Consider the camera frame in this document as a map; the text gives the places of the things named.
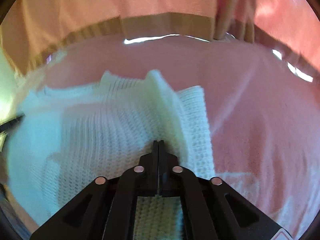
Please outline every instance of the silver pin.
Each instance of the silver pin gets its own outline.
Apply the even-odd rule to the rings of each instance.
[[[133,169],[136,173],[140,173],[144,171],[144,167],[142,166],[135,166]]]
[[[104,177],[97,177],[94,182],[98,185],[102,185],[105,184],[106,179]]]
[[[175,173],[180,173],[180,172],[183,171],[183,168],[180,167],[180,166],[174,166],[174,167],[172,168],[172,171],[175,172]]]
[[[214,177],[214,178],[212,178],[211,179],[211,183],[213,184],[213,185],[221,185],[222,184],[222,179],[220,179],[220,178],[218,178],[218,177]]]

